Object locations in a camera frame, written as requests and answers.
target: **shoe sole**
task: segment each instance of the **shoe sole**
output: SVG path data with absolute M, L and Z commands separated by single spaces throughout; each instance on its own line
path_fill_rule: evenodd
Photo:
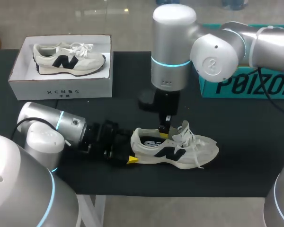
M 37 64 L 37 62 L 35 61 L 34 57 L 33 57 L 33 59 L 34 59 L 34 62 L 36 63 L 37 72 L 40 75 L 57 75 L 57 74 L 66 73 L 66 74 L 72 74 L 73 76 L 76 76 L 76 77 L 83 77 L 83 76 L 91 75 L 91 74 L 94 74 L 94 73 L 101 71 L 104 64 L 105 64 L 105 61 L 104 61 L 103 65 L 101 65 L 99 68 L 95 68 L 95 69 L 92 69 L 92 70 L 78 71 L 78 70 L 70 70 L 70 69 L 65 69 L 65 68 L 40 67 Z
M 193 168 L 198 167 L 196 164 L 180 163 L 174 160 L 167 159 L 165 157 L 147 156 L 147 155 L 141 154 L 138 151 L 134 151 L 134 153 L 135 153 L 135 157 L 139 159 L 137 163 L 140 163 L 140 164 L 170 163 L 179 169 L 193 169 Z M 218 153 L 219 153 L 219 150 L 217 153 L 214 153 L 212 156 L 210 156 L 210 158 L 206 162 L 200 162 L 199 165 L 203 166 L 211 162 L 218 155 Z

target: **table leg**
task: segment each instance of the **table leg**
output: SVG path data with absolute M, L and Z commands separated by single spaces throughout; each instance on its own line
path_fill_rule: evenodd
M 95 210 L 101 226 L 103 226 L 103 221 L 104 221 L 105 202 L 106 202 L 106 195 L 96 195 Z
M 102 227 L 89 195 L 77 195 L 82 221 L 85 227 Z

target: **white shoe box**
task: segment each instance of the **white shoe box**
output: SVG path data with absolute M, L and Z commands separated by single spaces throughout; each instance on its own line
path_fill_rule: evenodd
M 64 73 L 40 75 L 33 60 L 34 44 L 55 46 L 60 42 L 94 44 L 92 51 L 103 53 L 106 57 L 102 70 L 82 77 Z M 109 35 L 27 37 L 10 73 L 9 84 L 18 100 L 111 97 L 113 90 L 111 37 Z

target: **teal box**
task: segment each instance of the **teal box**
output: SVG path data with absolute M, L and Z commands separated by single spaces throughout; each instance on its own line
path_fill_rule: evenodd
M 205 24 L 205 27 L 217 29 L 219 24 Z M 254 69 L 250 67 L 238 67 L 233 77 L 220 83 L 212 83 L 199 76 L 199 84 L 204 98 L 265 98 L 261 88 L 258 73 L 247 75 Z M 284 99 L 284 72 L 262 69 L 265 87 L 273 99 Z

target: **shoe insole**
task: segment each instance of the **shoe insole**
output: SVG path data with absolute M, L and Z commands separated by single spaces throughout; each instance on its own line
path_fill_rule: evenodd
M 140 137 L 141 143 L 148 147 L 155 147 L 160 145 L 165 141 L 163 138 L 152 137 L 152 136 L 142 136 Z

